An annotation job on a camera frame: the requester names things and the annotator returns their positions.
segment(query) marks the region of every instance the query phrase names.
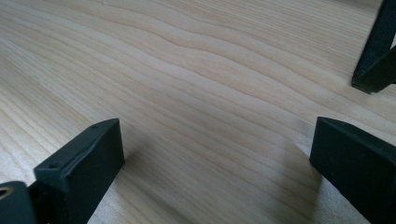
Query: light wood table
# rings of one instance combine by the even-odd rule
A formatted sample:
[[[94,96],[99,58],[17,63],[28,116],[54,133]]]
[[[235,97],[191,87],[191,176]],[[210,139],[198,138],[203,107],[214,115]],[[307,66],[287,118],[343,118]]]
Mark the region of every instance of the light wood table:
[[[318,116],[396,145],[349,86],[379,0],[1,0],[0,181],[120,118],[90,223],[368,223],[308,157]]]

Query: small hole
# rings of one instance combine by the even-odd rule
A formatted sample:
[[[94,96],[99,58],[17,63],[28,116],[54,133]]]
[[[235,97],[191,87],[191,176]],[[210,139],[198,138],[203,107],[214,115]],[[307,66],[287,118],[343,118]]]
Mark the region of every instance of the small hole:
[[[49,165],[49,168],[51,168],[51,169],[53,169],[53,168],[57,168],[57,167],[59,167],[61,164],[59,163],[59,162],[54,162],[54,163],[51,163],[50,165]]]
[[[0,200],[6,198],[9,194],[12,193],[12,191],[14,191],[14,188],[12,187],[0,188]]]
[[[7,193],[6,189],[0,189],[0,197],[4,196]]]

